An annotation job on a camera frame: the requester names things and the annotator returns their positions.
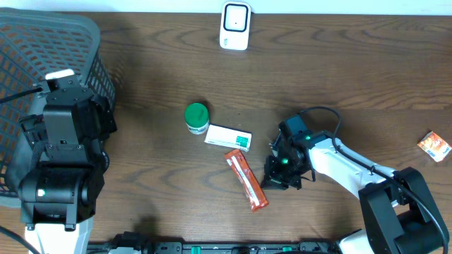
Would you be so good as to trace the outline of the red orange snack bar wrapper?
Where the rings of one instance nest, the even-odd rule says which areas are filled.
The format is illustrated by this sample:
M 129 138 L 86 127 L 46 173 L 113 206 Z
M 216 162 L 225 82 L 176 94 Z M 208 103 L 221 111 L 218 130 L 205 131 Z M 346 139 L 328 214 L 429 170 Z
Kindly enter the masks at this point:
M 249 200 L 251 211 L 256 212 L 268 206 L 269 201 L 242 151 L 238 149 L 232 150 L 225 154 L 225 159 L 242 184 L 245 195 Z

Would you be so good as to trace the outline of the white green medicine box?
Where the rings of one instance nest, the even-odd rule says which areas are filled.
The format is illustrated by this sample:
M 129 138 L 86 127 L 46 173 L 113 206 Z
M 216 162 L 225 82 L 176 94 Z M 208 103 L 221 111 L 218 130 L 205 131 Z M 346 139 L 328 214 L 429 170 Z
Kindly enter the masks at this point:
M 251 147 L 251 139 L 251 133 L 210 125 L 204 142 L 248 152 Z

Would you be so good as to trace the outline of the green lid jar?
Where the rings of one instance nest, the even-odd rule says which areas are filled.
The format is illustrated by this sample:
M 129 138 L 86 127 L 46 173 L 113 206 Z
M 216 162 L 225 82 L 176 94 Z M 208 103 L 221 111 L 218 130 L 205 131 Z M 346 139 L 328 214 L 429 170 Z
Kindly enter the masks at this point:
M 201 103 L 190 104 L 185 109 L 184 120 L 189 131 L 195 135 L 205 133 L 210 125 L 208 109 Z

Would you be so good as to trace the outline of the orange small carton box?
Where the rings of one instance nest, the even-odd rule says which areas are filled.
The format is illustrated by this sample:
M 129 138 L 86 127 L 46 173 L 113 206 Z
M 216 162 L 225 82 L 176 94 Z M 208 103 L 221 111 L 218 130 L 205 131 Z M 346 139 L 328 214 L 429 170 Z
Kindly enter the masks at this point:
M 451 152 L 451 146 L 434 131 L 426 134 L 417 144 L 425 151 L 435 162 L 443 161 Z

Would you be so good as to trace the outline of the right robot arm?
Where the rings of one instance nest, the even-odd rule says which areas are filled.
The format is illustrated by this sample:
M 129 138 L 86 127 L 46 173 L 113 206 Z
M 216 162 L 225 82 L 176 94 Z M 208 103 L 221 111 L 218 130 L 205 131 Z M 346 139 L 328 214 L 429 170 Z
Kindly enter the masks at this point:
M 279 125 L 264 166 L 263 189 L 302 187 L 323 174 L 355 196 L 364 228 L 335 242 L 337 253 L 448 252 L 448 229 L 421 173 L 377 164 L 328 131 L 309 130 L 299 114 Z

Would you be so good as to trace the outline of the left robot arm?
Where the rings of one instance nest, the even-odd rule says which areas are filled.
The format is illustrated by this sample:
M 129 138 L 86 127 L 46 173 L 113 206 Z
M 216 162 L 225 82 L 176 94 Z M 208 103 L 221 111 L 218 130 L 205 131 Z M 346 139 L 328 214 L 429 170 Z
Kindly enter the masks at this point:
M 47 79 L 43 91 L 43 112 L 20 121 L 32 148 L 18 186 L 25 240 L 31 253 L 86 253 L 109 167 L 103 142 L 117 125 L 108 99 L 75 75 Z

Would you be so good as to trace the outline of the white barcode scanner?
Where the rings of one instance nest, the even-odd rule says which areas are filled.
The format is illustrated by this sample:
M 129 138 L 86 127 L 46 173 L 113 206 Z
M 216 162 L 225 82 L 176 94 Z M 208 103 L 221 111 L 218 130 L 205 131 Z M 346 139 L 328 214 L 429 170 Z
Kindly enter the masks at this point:
M 225 2 L 222 6 L 220 46 L 229 50 L 246 50 L 249 44 L 250 24 L 250 5 L 237 1 Z

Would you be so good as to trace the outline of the grey plastic mesh basket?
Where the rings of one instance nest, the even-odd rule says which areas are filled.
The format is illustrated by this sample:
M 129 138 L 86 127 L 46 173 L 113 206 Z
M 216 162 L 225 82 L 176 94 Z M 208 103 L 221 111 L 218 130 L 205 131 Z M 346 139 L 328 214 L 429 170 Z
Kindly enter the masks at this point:
M 46 11 L 1 9 L 1 96 L 31 90 L 48 73 L 71 69 L 78 82 L 116 102 L 116 88 L 99 53 L 100 29 L 89 18 Z M 45 100 L 26 95 L 1 105 L 1 206 L 18 209 L 19 181 L 32 150 L 19 121 L 41 114 Z

